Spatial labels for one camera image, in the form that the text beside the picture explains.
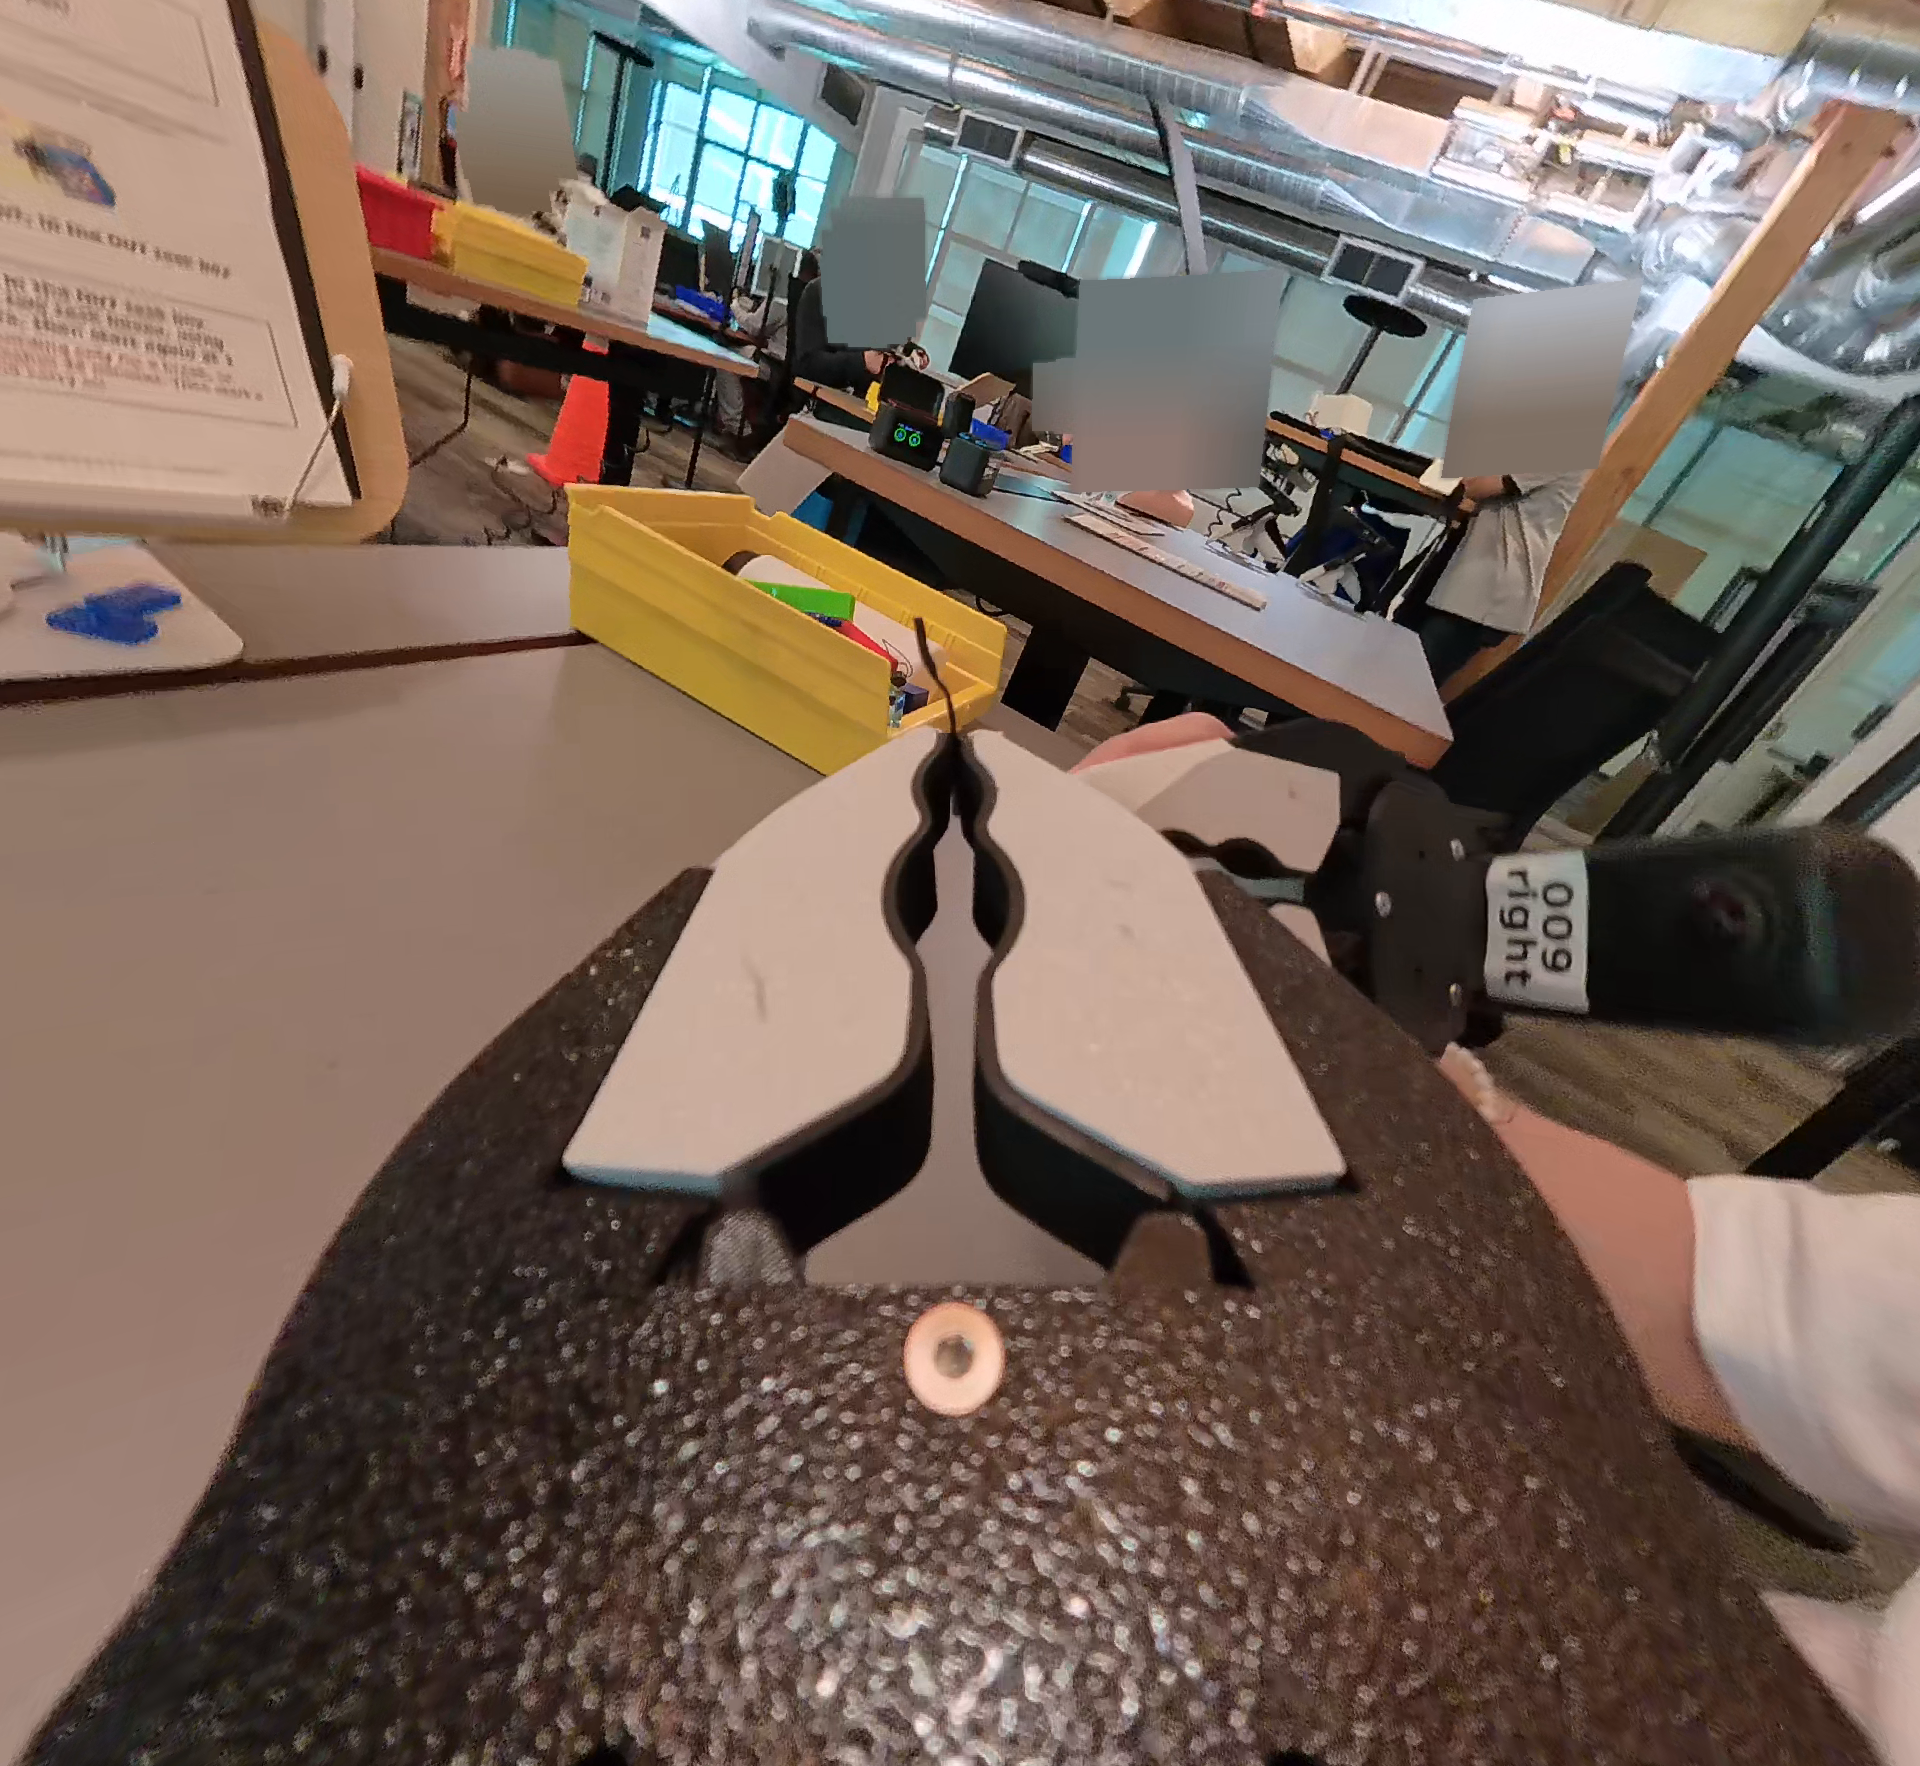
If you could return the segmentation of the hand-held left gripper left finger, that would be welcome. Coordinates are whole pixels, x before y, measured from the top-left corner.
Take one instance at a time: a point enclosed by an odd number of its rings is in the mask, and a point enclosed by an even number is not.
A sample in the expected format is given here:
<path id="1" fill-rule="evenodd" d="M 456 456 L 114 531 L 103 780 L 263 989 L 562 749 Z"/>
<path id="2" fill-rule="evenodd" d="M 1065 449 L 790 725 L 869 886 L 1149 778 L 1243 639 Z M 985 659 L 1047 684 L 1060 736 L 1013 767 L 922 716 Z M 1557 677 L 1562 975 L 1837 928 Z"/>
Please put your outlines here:
<path id="1" fill-rule="evenodd" d="M 799 1255 L 895 1198 L 932 1146 L 916 941 L 957 746 L 906 729 L 710 868 L 562 1150 L 562 1171 L 756 1209 Z"/>

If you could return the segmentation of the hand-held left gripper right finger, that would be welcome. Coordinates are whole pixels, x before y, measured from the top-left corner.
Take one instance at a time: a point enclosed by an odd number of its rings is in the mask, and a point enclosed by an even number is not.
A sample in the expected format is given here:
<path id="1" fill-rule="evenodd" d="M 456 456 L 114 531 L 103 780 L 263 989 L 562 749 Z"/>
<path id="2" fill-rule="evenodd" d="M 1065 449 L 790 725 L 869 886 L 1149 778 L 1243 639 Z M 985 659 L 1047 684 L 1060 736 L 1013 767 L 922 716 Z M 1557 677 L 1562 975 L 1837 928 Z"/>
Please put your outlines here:
<path id="1" fill-rule="evenodd" d="M 1336 1191 L 1347 1163 L 1202 866 L 1004 735 L 963 743 L 989 937 L 973 1146 L 991 1191 L 1096 1265 L 1169 1211 Z"/>

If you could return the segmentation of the yellow plastic bin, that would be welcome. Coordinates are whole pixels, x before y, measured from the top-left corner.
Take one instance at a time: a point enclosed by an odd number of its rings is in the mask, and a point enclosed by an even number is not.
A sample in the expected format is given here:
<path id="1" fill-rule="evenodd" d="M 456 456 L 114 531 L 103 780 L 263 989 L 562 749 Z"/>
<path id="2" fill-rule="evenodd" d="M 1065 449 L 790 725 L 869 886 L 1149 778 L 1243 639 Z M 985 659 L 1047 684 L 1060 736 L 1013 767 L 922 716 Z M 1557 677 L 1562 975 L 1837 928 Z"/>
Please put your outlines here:
<path id="1" fill-rule="evenodd" d="M 572 624 L 815 774 L 996 705 L 1009 633 L 738 492 L 566 489 Z M 749 580 L 837 588 L 893 664 Z"/>

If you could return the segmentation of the person's right forearm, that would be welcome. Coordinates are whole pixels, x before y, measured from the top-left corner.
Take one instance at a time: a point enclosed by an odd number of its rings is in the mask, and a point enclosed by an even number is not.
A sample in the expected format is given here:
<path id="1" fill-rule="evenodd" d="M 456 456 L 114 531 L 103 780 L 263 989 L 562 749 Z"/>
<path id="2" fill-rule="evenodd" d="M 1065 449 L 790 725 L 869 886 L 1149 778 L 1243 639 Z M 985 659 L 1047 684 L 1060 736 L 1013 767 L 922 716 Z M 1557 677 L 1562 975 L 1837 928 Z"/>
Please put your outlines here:
<path id="1" fill-rule="evenodd" d="M 1710 1441 L 1749 1446 L 1752 1441 L 1707 1368 L 1692 1321 L 1693 1225 L 1685 1180 L 1520 1105 L 1454 1044 L 1435 1064 L 1572 1241 L 1664 1419 Z"/>

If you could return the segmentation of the person's right hand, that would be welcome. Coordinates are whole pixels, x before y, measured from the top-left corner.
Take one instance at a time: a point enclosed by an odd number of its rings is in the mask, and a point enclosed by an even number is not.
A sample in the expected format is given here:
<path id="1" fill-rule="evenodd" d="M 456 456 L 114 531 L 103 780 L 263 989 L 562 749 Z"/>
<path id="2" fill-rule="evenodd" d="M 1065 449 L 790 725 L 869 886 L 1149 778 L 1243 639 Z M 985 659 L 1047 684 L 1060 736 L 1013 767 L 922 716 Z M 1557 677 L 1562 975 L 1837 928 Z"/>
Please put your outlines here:
<path id="1" fill-rule="evenodd" d="M 1112 765 L 1151 753 L 1214 745 L 1230 740 L 1234 731 L 1230 722 L 1221 722 L 1206 712 L 1183 712 L 1164 720 L 1140 722 L 1089 749 L 1075 760 L 1071 772 L 1077 775 L 1099 765 Z"/>

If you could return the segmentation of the long white strip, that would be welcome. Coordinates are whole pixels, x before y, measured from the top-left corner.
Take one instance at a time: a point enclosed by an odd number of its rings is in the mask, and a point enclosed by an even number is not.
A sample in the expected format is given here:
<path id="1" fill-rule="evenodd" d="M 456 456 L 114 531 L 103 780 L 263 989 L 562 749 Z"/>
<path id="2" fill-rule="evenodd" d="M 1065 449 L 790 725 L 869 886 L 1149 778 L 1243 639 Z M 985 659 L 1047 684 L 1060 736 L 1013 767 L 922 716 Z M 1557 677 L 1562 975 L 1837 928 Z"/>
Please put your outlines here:
<path id="1" fill-rule="evenodd" d="M 1221 577 L 1214 573 L 1209 567 L 1186 557 L 1183 554 L 1169 554 L 1163 548 L 1145 539 L 1143 535 L 1130 530 L 1125 530 L 1102 514 L 1096 514 L 1089 510 L 1070 512 L 1067 525 L 1071 530 L 1089 533 L 1092 538 L 1103 539 L 1106 544 L 1117 545 L 1117 550 L 1125 554 L 1133 554 L 1138 560 L 1152 563 L 1186 580 L 1192 586 L 1206 588 L 1208 593 L 1227 599 L 1249 611 L 1262 611 L 1266 606 L 1266 595 L 1262 590 L 1252 588 L 1252 586 L 1243 586 L 1237 580 Z"/>

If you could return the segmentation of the black office chair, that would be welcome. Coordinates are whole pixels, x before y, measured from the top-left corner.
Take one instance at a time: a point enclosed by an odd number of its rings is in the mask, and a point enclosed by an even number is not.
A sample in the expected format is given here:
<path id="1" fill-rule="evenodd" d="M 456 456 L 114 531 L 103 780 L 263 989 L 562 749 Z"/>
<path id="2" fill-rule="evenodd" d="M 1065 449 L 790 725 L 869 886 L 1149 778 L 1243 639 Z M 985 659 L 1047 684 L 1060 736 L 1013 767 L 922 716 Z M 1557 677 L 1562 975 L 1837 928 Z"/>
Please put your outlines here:
<path id="1" fill-rule="evenodd" d="M 1664 722 L 1719 642 L 1654 593 L 1647 567 L 1612 563 L 1449 705 L 1452 745 L 1429 778 L 1520 837 Z"/>

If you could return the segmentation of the wooden-top equipment cart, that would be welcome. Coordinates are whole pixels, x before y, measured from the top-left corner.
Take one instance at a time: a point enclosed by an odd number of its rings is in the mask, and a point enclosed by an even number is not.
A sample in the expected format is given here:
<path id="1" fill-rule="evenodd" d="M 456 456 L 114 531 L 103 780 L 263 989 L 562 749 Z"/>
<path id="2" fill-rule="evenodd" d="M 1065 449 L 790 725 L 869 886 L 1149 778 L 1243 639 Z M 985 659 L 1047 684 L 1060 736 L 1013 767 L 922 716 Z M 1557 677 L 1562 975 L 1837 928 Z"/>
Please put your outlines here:
<path id="1" fill-rule="evenodd" d="M 1361 617 L 1429 596 L 1470 512 L 1458 489 L 1428 482 L 1428 458 L 1287 413 L 1268 416 L 1266 453 L 1303 512 L 1283 542 L 1283 573 L 1311 577 Z"/>

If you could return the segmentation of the person's white shirt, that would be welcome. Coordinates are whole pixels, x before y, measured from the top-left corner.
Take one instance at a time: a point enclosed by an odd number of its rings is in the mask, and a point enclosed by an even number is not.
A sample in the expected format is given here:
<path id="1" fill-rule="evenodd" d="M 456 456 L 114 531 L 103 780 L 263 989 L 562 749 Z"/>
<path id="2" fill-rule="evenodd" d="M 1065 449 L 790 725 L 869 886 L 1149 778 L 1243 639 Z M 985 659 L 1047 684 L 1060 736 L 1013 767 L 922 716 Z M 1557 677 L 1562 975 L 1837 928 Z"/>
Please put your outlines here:
<path id="1" fill-rule="evenodd" d="M 1918 1198 L 1688 1182 L 1692 1327 L 1752 1448 L 1846 1523 L 1915 1552 Z"/>

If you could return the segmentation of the black round-top stand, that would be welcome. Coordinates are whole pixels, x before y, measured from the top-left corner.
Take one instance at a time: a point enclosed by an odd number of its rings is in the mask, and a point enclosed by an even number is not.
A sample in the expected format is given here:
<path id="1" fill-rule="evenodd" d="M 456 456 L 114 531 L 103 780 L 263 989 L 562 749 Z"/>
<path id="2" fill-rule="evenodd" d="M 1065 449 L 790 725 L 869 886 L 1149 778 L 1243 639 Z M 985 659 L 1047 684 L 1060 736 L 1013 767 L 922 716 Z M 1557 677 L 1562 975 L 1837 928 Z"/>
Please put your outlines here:
<path id="1" fill-rule="evenodd" d="M 1336 393 L 1355 393 L 1356 381 L 1381 338 L 1416 342 L 1428 334 L 1428 322 L 1417 313 L 1373 293 L 1347 292 L 1342 297 L 1342 312 L 1356 319 L 1362 327 L 1362 338 Z"/>

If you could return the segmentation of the black computer monitor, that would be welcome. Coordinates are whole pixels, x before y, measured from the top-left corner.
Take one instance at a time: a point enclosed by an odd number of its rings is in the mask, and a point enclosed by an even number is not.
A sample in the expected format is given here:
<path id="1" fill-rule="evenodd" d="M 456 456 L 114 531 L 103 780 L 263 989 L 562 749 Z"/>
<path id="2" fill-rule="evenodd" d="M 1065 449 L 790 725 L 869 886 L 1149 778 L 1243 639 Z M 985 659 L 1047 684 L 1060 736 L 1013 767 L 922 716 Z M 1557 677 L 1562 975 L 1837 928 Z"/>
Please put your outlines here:
<path id="1" fill-rule="evenodd" d="M 949 358 L 962 381 L 1007 381 L 1029 393 L 1040 364 L 1075 357 L 1079 280 L 1021 260 L 982 263 Z"/>

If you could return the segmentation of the orange traffic cone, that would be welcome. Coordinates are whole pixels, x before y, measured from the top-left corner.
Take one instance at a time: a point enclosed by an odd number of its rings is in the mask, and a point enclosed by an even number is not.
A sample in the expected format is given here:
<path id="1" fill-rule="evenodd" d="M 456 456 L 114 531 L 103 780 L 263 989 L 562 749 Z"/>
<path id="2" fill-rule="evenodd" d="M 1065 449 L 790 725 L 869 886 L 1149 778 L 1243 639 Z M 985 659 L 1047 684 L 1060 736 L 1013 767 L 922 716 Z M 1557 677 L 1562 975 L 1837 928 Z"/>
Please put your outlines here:
<path id="1" fill-rule="evenodd" d="M 541 451 L 526 456 L 530 471 L 547 484 L 573 487 L 599 482 L 608 436 L 610 388 L 590 376 L 572 376 L 560 410 Z"/>

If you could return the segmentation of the white item with blue mark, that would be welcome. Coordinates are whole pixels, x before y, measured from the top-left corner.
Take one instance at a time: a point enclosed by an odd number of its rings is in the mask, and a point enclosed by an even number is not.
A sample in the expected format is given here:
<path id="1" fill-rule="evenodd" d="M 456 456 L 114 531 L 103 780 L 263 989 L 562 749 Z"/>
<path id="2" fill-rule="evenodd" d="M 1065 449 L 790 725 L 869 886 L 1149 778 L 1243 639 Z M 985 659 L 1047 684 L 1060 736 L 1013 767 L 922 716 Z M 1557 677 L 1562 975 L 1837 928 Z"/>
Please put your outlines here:
<path id="1" fill-rule="evenodd" d="M 1 684 L 203 671 L 239 635 L 129 539 L 1 538 Z"/>

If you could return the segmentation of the white cardboard box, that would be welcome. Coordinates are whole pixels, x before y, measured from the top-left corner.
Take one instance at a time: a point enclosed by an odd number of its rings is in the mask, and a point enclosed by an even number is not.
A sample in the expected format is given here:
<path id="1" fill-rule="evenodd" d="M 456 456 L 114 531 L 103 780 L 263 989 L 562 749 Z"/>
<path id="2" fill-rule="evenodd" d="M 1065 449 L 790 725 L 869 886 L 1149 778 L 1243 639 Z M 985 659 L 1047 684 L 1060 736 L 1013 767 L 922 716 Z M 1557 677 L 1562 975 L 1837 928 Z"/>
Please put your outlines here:
<path id="1" fill-rule="evenodd" d="M 586 260 L 587 310 L 642 324 L 658 285 L 664 219 L 645 206 L 622 209 L 584 178 L 566 182 L 560 194 L 562 245 Z"/>

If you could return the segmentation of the red plastic bin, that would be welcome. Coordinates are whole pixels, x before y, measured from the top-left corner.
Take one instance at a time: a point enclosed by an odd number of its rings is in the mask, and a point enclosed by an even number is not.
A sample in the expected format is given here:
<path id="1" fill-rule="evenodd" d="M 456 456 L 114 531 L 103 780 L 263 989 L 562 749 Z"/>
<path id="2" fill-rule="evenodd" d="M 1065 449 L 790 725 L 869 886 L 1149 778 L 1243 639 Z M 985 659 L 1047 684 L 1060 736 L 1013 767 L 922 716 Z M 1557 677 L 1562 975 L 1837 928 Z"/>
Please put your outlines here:
<path id="1" fill-rule="evenodd" d="M 355 180 L 368 245 L 374 251 L 433 263 L 437 218 L 447 199 L 365 165 L 355 168 Z"/>

